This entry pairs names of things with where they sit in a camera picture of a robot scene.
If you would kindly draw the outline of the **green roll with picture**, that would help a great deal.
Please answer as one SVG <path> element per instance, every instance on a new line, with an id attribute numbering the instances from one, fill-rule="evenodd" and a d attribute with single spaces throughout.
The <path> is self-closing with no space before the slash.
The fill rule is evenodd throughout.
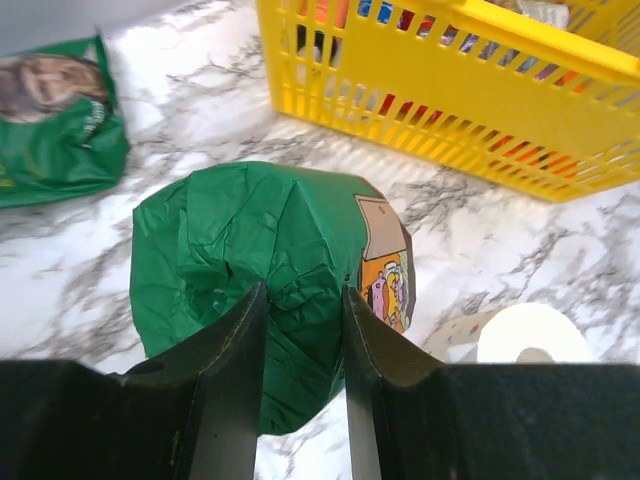
<path id="1" fill-rule="evenodd" d="M 411 236 L 364 178 L 242 161 L 197 170 L 133 212 L 129 297 L 148 356 L 268 300 L 260 430 L 294 432 L 343 388 L 342 292 L 398 332 L 416 301 Z"/>

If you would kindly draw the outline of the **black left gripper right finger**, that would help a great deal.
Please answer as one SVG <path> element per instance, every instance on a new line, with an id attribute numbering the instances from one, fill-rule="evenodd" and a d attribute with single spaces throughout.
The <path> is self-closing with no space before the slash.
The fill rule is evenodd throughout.
<path id="1" fill-rule="evenodd" d="M 356 479 L 635 479 L 639 369 L 457 364 L 430 356 L 343 293 Z"/>

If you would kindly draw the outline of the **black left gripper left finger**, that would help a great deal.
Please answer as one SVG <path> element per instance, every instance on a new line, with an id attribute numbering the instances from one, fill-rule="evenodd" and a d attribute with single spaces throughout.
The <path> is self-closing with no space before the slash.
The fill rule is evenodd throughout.
<path id="1" fill-rule="evenodd" d="M 5 479 L 249 479 L 267 295 L 123 374 L 68 359 L 1 364 Z"/>

